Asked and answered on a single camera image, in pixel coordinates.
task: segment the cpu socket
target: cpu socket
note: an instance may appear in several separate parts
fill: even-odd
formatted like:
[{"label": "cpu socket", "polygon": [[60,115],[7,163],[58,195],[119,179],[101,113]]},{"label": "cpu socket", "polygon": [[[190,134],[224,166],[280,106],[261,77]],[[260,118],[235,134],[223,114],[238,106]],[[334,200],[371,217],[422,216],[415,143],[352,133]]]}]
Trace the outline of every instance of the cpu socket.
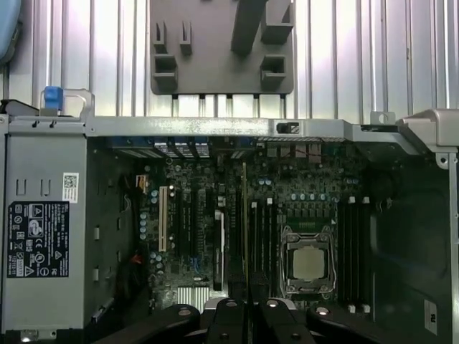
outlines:
[{"label": "cpu socket", "polygon": [[315,234],[282,235],[281,289],[285,294],[322,294],[335,289],[336,271],[333,236],[330,231]]}]

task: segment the expansion slot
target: expansion slot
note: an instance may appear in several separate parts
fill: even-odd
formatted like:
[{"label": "expansion slot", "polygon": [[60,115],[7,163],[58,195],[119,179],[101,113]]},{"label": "expansion slot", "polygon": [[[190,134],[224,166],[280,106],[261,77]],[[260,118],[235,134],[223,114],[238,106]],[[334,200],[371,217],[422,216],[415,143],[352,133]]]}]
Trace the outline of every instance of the expansion slot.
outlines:
[{"label": "expansion slot", "polygon": [[159,187],[159,251],[167,250],[167,211],[168,211],[169,188],[167,186]]}]

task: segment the barcode sticker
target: barcode sticker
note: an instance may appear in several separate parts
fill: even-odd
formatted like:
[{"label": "barcode sticker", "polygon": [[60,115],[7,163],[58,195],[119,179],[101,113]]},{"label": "barcode sticker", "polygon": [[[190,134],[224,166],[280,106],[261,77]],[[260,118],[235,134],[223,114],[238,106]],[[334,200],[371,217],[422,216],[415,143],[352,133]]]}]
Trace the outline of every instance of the barcode sticker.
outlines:
[{"label": "barcode sticker", "polygon": [[64,172],[62,180],[62,200],[70,203],[78,203],[79,173]]},{"label": "barcode sticker", "polygon": [[429,300],[424,300],[424,327],[437,335],[437,305]]}]

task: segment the warning label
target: warning label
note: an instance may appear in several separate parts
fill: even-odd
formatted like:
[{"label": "warning label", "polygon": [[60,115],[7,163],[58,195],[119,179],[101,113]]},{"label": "warning label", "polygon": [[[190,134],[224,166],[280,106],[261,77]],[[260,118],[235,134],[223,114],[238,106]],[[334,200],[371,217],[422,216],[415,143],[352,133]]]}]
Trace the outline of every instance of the warning label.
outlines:
[{"label": "warning label", "polygon": [[8,208],[8,278],[68,277],[69,202]]}]

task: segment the blue tab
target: blue tab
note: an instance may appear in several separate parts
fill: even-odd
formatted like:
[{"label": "blue tab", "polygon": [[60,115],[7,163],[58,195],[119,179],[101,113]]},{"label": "blue tab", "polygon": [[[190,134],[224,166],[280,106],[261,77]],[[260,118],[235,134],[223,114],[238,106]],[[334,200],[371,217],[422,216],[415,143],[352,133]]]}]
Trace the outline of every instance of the blue tab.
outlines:
[{"label": "blue tab", "polygon": [[44,88],[44,106],[61,111],[64,106],[64,90],[61,87],[46,86]]}]

